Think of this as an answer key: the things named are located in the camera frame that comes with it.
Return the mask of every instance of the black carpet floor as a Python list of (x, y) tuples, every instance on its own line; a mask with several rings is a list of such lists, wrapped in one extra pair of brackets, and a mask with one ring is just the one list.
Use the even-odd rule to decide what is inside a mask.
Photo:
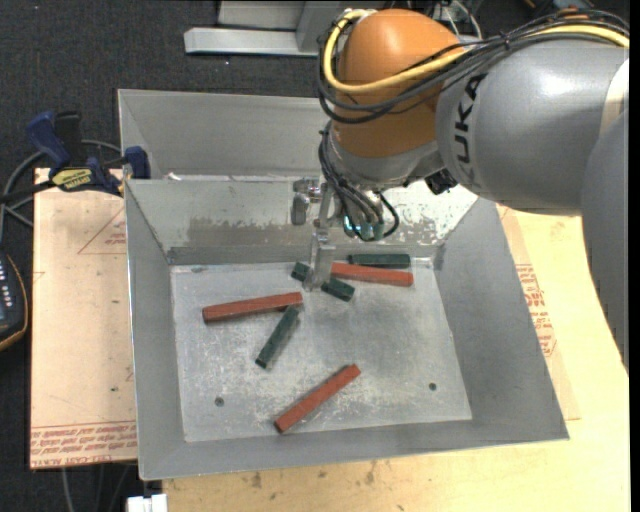
[[(629, 0), (595, 3), (629, 19)], [(212, 25), (214, 13), (211, 1), (0, 0), (0, 187), (34, 152), (25, 127), (44, 110), (80, 111), (86, 138), (118, 145), (120, 88), (314, 95), (314, 59), (186, 56), (184, 32)], [(491, 35), (526, 21), (528, 10), (522, 0), (484, 0), (477, 17)], [(18, 188), (29, 184), (25, 177)], [(21, 212), (32, 216), (29, 205)], [(31, 230), (8, 219), (3, 245), (29, 283)], [(63, 511), (61, 472), (28, 469), (29, 381), (27, 334), (0, 352), (0, 511)], [(67, 477), (77, 511), (122, 510), (125, 496), (158, 485), (143, 486), (135, 465), (74, 468)]]

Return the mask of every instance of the blue clamp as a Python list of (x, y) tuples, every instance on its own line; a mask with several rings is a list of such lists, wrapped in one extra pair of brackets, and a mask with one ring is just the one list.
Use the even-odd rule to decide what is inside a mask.
[[(66, 192), (96, 190), (120, 196), (122, 180), (104, 169), (97, 158), (89, 157), (84, 166), (69, 167), (71, 155), (55, 131), (55, 115), (47, 111), (38, 114), (28, 125), (27, 135), (33, 145), (52, 161), (49, 180)], [(126, 177), (149, 179), (151, 170), (147, 154), (140, 146), (126, 148), (121, 163), (131, 168)]]

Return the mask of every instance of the wire bundle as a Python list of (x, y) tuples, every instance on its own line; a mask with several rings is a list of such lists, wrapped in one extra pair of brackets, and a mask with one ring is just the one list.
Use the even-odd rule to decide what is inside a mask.
[[(357, 20), (370, 15), (370, 10), (346, 11), (334, 22), (320, 47), (316, 73), (316, 87), (320, 105), (333, 120), (345, 124), (366, 123), (384, 115), (399, 114), (415, 108), (430, 97), (473, 73), (491, 60), (520, 50), (533, 44), (557, 40), (585, 40), (629, 47), (629, 25), (620, 17), (595, 9), (565, 9), (553, 16), (530, 21), (514, 30), (503, 32), (482, 41), (458, 43), (436, 54), (416, 62), (412, 66), (389, 77), (366, 84), (352, 85), (341, 82), (337, 69), (337, 48), (341, 38), (348, 34)], [(385, 101), (362, 105), (353, 94), (379, 91), (392, 86), (409, 84), (402, 93)], [(425, 97), (427, 91), (443, 85), (438, 92)], [(348, 101), (337, 97), (343, 93)], [(415, 99), (402, 110), (396, 107), (407, 100)], [(330, 105), (338, 106), (354, 115), (339, 115)]]
[[(322, 174), (342, 203), (344, 210), (343, 214), (349, 224), (348, 228), (352, 230), (363, 242), (374, 241), (374, 238), (367, 238), (362, 234), (361, 226), (358, 222), (354, 221), (351, 213), (349, 212), (348, 205), (353, 204), (356, 206), (362, 212), (366, 221), (372, 226), (384, 224), (382, 208), (374, 204), (374, 202), (367, 197), (365, 193), (351, 185), (346, 178), (338, 174), (329, 158), (329, 126), (327, 126), (321, 133), (322, 142), (318, 148), (318, 158), (320, 159)], [(394, 219), (393, 226), (382, 235), (382, 238), (387, 238), (388, 236), (391, 236), (396, 229), (398, 229), (398, 226), (400, 225), (400, 217), (393, 206), (391, 206), (384, 195), (382, 195), (382, 192), (377, 192), (377, 194), (380, 197), (382, 204), (389, 210)]]
[[(486, 66), (490, 61), (537, 43), (557, 40), (585, 40), (624, 48), (629, 47), (629, 25), (618, 16), (594, 9), (566, 9), (554, 16), (532, 20), (514, 30), (482, 41), (454, 44), (416, 62), (399, 73), (374, 82), (359, 85), (341, 82), (335, 72), (338, 59), (337, 49), (340, 47), (341, 39), (348, 35), (350, 28), (357, 20), (373, 12), (375, 11), (346, 11), (334, 22), (320, 47), (316, 73), (320, 105), (332, 120), (340, 123), (366, 123), (384, 115), (404, 113), (434, 95), (440, 94), (477, 69)], [(397, 87), (403, 83), (411, 85), (408, 85), (395, 97), (378, 103), (359, 104), (352, 96), (380, 91), (392, 86)], [(339, 99), (339, 93), (348, 101)], [(331, 105), (349, 112), (348, 117), (336, 113)], [(329, 134), (330, 127), (328, 125), (322, 132), (322, 142), (318, 153), (324, 177), (343, 204), (345, 231), (355, 232), (363, 241), (372, 241), (375, 238), (366, 238), (362, 235), (360, 226), (354, 222), (349, 209), (353, 205), (360, 211), (360, 218), (366, 219), (366, 222), (371, 225), (381, 226), (383, 224), (382, 207), (374, 204), (366, 194), (350, 184), (344, 176), (336, 171), (329, 156), (332, 149)], [(383, 235), (383, 238), (386, 238), (398, 228), (399, 217), (380, 190), (373, 190), (373, 192), (380, 197), (381, 204), (389, 210), (394, 218), (393, 227)]]

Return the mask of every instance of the black device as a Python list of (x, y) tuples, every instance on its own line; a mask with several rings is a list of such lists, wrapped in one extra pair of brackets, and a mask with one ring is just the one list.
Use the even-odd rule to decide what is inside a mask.
[(0, 351), (24, 336), (27, 323), (24, 283), (11, 258), (0, 247)]

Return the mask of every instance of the gray metal plate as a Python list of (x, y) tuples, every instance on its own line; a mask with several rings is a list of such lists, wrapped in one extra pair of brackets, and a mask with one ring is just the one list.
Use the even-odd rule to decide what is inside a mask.
[[(293, 264), (171, 269), (187, 441), (277, 436), (273, 420), (279, 414), (351, 363), (362, 375), (297, 432), (471, 419), (430, 260), (414, 260), (410, 288), (352, 282), (356, 293), (349, 303), (303, 291), (290, 277), (292, 269)], [(290, 291), (303, 293), (304, 307), (271, 370), (254, 360), (281, 313), (202, 321), (203, 306)]]

